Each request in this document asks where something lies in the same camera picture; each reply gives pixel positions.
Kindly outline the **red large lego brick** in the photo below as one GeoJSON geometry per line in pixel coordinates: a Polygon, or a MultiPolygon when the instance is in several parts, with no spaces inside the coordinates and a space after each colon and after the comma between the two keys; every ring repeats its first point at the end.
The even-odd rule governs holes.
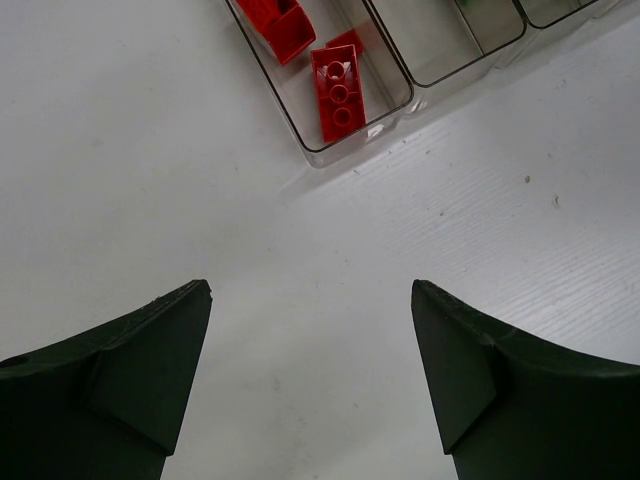
{"type": "Polygon", "coordinates": [[[336,142],[364,127],[366,113],[355,48],[312,50],[311,66],[323,141],[336,142]]]}

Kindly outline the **small red lego plate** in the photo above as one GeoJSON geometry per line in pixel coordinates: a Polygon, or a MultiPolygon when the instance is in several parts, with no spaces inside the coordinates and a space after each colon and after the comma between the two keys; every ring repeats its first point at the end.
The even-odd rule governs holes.
{"type": "Polygon", "coordinates": [[[327,48],[337,48],[352,45],[355,48],[356,55],[359,56],[364,51],[362,41],[355,29],[350,29],[326,43],[327,48]]]}

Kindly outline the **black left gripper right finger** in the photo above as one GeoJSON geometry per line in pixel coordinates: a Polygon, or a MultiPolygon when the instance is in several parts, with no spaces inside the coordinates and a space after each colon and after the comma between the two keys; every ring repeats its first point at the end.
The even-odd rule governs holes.
{"type": "Polygon", "coordinates": [[[461,479],[635,479],[639,369],[554,344],[412,286],[441,443],[461,479]]]}

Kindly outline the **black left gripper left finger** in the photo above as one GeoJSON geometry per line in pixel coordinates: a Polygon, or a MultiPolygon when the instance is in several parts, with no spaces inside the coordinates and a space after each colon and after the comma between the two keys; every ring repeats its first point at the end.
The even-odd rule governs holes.
{"type": "Polygon", "coordinates": [[[192,280],[1,363],[4,479],[158,479],[175,453],[211,312],[192,280]]]}

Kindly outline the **red curved lego brick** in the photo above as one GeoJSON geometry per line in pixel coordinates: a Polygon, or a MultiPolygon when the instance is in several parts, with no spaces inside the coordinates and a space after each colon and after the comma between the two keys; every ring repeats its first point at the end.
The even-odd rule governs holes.
{"type": "Polygon", "coordinates": [[[299,1],[237,0],[236,5],[281,66],[316,41],[315,29],[299,1]]]}

